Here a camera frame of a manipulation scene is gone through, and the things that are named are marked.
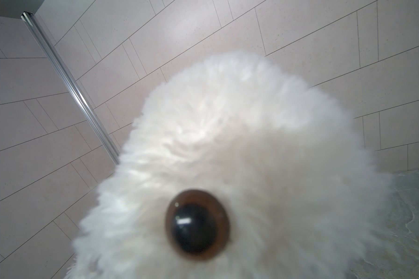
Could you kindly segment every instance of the ceiling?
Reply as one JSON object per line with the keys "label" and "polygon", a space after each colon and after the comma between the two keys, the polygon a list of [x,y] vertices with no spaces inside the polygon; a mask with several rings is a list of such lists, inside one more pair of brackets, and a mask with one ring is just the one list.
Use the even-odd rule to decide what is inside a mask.
{"label": "ceiling", "polygon": [[0,0],[0,17],[20,18],[23,12],[35,13],[44,0]]}

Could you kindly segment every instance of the grout line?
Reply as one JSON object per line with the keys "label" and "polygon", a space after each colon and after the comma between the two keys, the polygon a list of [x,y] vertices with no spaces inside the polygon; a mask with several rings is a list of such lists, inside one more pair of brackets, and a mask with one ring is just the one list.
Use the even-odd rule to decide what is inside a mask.
{"label": "grout line", "polygon": [[213,6],[214,6],[214,10],[216,10],[217,20],[219,21],[220,28],[222,28],[222,24],[220,23],[219,14],[217,13],[216,4],[214,4],[214,0],[213,0]]}
{"label": "grout line", "polygon": [[21,101],[22,103],[24,103],[25,104],[25,106],[27,107],[27,109],[29,110],[29,112],[34,116],[34,118],[39,122],[39,124],[40,124],[40,126],[42,127],[42,129],[44,129],[44,131],[45,131],[45,135],[48,135],[48,132],[45,130],[45,127],[41,124],[41,122],[39,121],[39,119],[37,119],[37,117],[33,114],[33,112],[31,111],[31,109],[29,109],[29,107],[28,107],[28,105],[25,103],[25,102],[23,102],[23,101]]}
{"label": "grout line", "polygon": [[[366,67],[368,67],[368,66],[371,66],[371,65],[373,65],[373,64],[375,64],[375,63],[379,63],[379,62],[381,62],[381,61],[385,61],[385,60],[386,60],[386,59],[388,59],[388,58],[394,57],[394,56],[396,56],[396,55],[402,54],[402,53],[404,53],[404,52],[407,52],[407,51],[413,50],[413,49],[418,48],[418,47],[419,47],[419,46],[415,46],[415,47],[413,47],[413,48],[410,48],[409,50],[404,50],[404,51],[402,51],[402,52],[400,52],[400,53],[397,53],[397,54],[391,55],[390,57],[387,57],[387,58],[382,59],[382,60],[380,60],[380,61],[376,61],[376,62],[374,62],[374,63],[371,63],[371,64],[369,64],[369,65],[366,65],[366,66],[364,66],[363,68],[366,68]],[[350,72],[348,72],[348,73],[345,73],[345,74],[339,75],[339,76],[337,76],[337,77],[335,77],[335,78],[331,78],[330,80],[327,80],[327,81],[323,81],[323,82],[321,82],[321,83],[319,83],[319,84],[316,84],[316,85],[313,85],[313,86],[311,86],[311,87],[318,86],[318,85],[323,84],[323,83],[325,83],[325,82],[328,82],[328,81],[334,80],[334,79],[336,79],[336,78],[339,78],[339,77],[341,77],[341,76],[344,76],[344,75],[350,74],[350,73],[352,73],[352,72],[355,72],[355,71],[357,71],[357,70],[361,70],[361,69],[352,70],[352,71],[350,71]]]}
{"label": "grout line", "polygon": [[265,56],[267,56],[267,52],[265,51],[264,39],[262,38],[261,26],[259,25],[258,13],[256,12],[256,7],[254,9],[255,9],[256,21],[258,22],[259,34],[261,34],[262,46],[264,47],[264,54]]}
{"label": "grout line", "polygon": [[64,267],[64,265],[72,258],[74,256],[74,253],[68,258],[68,260],[56,271],[56,273],[57,272],[59,272],[60,270],[61,270],[61,268],[63,268]]}
{"label": "grout line", "polygon": [[[90,6],[85,10],[85,12],[86,11],[88,11],[88,9],[93,5],[93,3],[95,3],[95,1],[96,0],[93,0],[93,2],[90,4]],[[82,15],[78,18],[78,20],[79,19],[81,19],[82,18],[82,16],[85,14],[85,12],[83,12],[82,13]],[[72,29],[73,28],[73,26],[76,24],[76,22],[78,22],[78,20],[77,21],[75,21],[74,23],[73,23],[73,25],[68,29],[68,31],[67,32],[65,32],[65,34],[59,39],[59,41],[57,41],[55,44],[54,44],[54,46],[56,46],[64,37],[65,37],[65,35],[67,35],[67,33],[70,31],[70,29]]]}
{"label": "grout line", "polygon": [[357,16],[357,42],[358,42],[358,68],[362,67],[362,62],[360,61],[360,34],[358,32],[358,11],[355,12]]}

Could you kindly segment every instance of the metal rail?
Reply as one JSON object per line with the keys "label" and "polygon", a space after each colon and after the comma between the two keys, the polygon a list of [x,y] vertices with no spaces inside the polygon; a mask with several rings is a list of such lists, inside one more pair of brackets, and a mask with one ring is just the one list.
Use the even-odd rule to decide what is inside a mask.
{"label": "metal rail", "polygon": [[63,63],[59,54],[56,52],[56,49],[53,47],[50,41],[48,41],[47,36],[40,27],[39,23],[37,22],[37,19],[35,18],[34,14],[24,12],[21,15],[21,18],[25,22],[26,26],[28,27],[36,42],[45,52],[48,61],[50,61],[54,70],[62,79],[65,86],[68,88],[68,91],[70,92],[71,96],[76,101],[81,111],[84,113],[91,128],[93,129],[93,131],[95,131],[95,134],[102,142],[102,145],[111,157],[112,161],[117,165],[119,162],[118,149],[116,148],[108,133],[105,131],[105,128],[102,125],[101,121],[95,115],[90,104],[82,95],[78,85],[76,84],[76,81],[74,80],[67,66]]}

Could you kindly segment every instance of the tile wall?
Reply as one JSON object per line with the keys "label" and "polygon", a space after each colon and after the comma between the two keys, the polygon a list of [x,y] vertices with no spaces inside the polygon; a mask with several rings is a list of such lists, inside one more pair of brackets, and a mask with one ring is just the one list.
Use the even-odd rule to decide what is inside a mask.
{"label": "tile wall", "polygon": [[63,278],[113,169],[23,21],[0,17],[0,278]]}

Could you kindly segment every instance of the white fur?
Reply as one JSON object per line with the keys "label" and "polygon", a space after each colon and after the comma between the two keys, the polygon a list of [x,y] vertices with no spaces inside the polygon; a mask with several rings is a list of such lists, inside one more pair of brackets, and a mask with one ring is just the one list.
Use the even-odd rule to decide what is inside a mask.
{"label": "white fur", "polygon": [[[376,171],[336,100],[245,53],[162,84],[74,242],[74,279],[336,279],[374,241],[390,177]],[[207,262],[168,243],[179,192],[213,193],[230,241]]]}

